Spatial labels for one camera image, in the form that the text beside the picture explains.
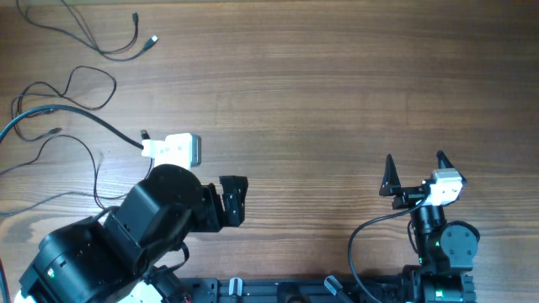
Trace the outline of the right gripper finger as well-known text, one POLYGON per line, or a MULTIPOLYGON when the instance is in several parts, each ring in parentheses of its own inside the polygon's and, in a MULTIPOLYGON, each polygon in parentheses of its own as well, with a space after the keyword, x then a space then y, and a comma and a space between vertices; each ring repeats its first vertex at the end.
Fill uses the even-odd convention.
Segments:
POLYGON ((436 182, 460 182, 466 183, 466 178, 454 167, 447 155, 439 150, 436 153, 438 169, 436 170, 436 182))
POLYGON ((401 194, 401 183, 391 154, 387 154, 385 171, 379 189, 380 196, 396 196, 401 194))

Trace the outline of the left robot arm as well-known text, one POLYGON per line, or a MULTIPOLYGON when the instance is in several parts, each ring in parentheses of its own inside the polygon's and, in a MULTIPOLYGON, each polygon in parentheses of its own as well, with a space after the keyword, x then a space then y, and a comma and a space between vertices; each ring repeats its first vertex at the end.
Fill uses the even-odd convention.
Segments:
POLYGON ((191 232, 219 232, 245 220, 248 180, 221 176, 223 193, 188 169, 155 167, 124 201, 48 234, 20 278, 36 302, 116 302, 144 278, 168 273, 154 264, 185 249, 191 232))

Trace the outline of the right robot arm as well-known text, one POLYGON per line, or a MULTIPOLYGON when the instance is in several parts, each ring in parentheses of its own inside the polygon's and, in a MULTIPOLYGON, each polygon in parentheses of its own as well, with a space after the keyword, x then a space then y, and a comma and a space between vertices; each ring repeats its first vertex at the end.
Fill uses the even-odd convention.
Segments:
POLYGON ((444 152, 436 154, 438 168, 415 187, 403 187, 390 155, 379 195, 393 197, 392 208, 407 210, 418 266, 403 268, 406 302, 470 303, 477 300, 473 259, 480 233, 464 221, 449 222, 444 208, 459 200, 467 183, 444 152))

